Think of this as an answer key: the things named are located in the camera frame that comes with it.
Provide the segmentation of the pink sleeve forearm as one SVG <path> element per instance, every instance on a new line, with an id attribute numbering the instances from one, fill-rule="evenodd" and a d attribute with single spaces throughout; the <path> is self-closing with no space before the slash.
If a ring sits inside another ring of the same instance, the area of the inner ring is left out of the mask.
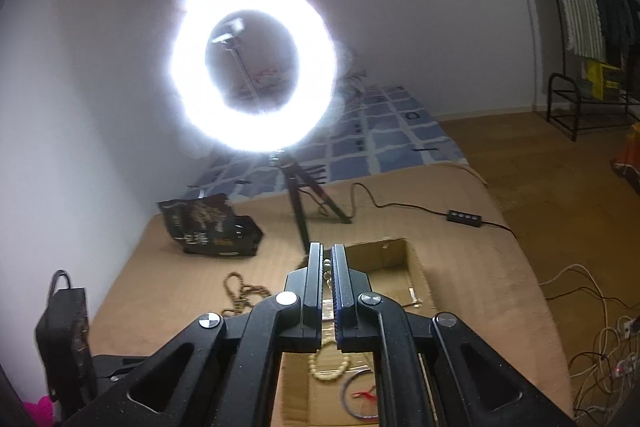
<path id="1" fill-rule="evenodd" d="M 29 418 L 37 427 L 60 425 L 58 403 L 52 401 L 47 395 L 41 397 L 36 403 L 24 402 L 23 405 Z"/>

